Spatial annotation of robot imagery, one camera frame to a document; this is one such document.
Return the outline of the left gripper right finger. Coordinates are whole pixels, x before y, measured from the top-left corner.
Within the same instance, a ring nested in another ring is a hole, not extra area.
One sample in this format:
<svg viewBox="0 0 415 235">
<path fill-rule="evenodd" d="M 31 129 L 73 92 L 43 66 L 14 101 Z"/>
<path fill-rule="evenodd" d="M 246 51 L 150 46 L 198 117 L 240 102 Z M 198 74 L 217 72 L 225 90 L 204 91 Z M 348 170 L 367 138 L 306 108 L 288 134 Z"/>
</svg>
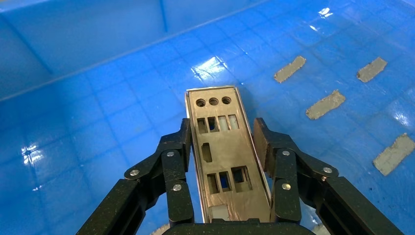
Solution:
<svg viewBox="0 0 415 235">
<path fill-rule="evenodd" d="M 261 167 L 273 180 L 272 222 L 299 224 L 305 203 L 332 235 L 401 234 L 335 167 L 302 152 L 289 135 L 256 118 L 253 137 Z"/>
</svg>

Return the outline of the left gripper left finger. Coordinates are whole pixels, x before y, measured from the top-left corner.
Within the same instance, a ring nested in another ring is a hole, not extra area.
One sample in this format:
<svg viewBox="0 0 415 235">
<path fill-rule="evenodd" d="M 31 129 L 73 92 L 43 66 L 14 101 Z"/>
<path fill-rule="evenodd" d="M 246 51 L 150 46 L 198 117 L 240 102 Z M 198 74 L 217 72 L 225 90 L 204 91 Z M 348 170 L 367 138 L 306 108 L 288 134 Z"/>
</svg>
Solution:
<svg viewBox="0 0 415 235">
<path fill-rule="evenodd" d="M 190 147 L 190 120 L 184 118 L 179 131 L 162 136 L 151 156 L 124 173 L 77 234 L 134 235 L 163 194 L 170 225 L 165 234 L 190 234 L 194 209 L 185 175 Z"/>
</svg>

